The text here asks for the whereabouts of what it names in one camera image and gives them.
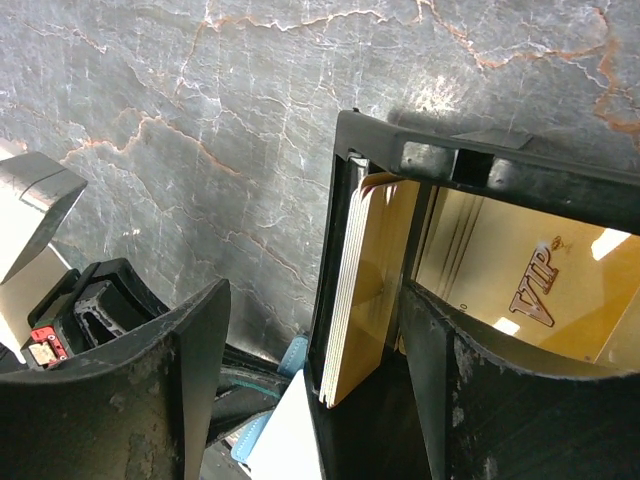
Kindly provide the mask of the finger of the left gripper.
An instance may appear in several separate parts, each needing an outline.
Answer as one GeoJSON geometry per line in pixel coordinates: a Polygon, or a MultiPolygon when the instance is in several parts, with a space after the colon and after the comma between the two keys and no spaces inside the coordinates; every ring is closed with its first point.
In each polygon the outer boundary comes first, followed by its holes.
{"type": "Polygon", "coordinates": [[[206,446],[271,412],[290,384],[276,371],[223,367],[213,401],[206,446]]]}

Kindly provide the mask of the black plastic tray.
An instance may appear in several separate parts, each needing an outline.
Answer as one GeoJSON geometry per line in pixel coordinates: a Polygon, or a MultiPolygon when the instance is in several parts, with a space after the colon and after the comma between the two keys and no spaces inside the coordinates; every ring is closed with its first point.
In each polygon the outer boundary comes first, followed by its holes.
{"type": "Polygon", "coordinates": [[[613,228],[639,238],[635,174],[550,159],[527,151],[525,134],[443,137],[357,111],[339,114],[312,335],[304,368],[326,479],[436,479],[432,476],[399,323],[402,287],[416,280],[431,192],[447,188],[613,228]],[[403,272],[380,365],[345,399],[319,399],[349,203],[364,177],[388,173],[420,184],[403,272]]]}

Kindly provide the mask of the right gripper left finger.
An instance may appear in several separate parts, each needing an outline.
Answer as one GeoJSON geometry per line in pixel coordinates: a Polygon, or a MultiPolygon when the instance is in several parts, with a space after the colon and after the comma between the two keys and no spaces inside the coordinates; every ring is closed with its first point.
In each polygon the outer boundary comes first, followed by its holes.
{"type": "Polygon", "coordinates": [[[220,280],[55,368],[2,374],[2,478],[198,478],[230,303],[220,280]]]}

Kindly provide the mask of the teal leather card holder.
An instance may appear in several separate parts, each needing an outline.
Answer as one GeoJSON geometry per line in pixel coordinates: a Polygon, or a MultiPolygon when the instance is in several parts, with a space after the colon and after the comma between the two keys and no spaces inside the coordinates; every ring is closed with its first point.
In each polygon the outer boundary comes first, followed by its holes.
{"type": "Polygon", "coordinates": [[[303,365],[308,339],[296,336],[277,372],[291,381],[275,409],[251,421],[231,457],[252,479],[320,479],[318,447],[306,393],[303,365]]]}

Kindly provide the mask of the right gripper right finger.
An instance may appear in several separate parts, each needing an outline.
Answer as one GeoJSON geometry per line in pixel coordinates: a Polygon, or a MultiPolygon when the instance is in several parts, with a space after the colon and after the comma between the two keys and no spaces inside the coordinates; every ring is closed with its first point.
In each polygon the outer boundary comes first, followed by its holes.
{"type": "Polygon", "coordinates": [[[436,479],[635,479],[639,377],[533,347],[409,282],[399,323],[436,479]]]}

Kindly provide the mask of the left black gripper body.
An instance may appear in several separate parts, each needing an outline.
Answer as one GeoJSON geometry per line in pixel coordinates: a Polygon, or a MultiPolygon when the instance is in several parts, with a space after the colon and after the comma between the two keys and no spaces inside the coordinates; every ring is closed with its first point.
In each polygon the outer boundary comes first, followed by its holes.
{"type": "Polygon", "coordinates": [[[72,269],[28,315],[27,365],[51,369],[168,311],[125,258],[72,269]]]}

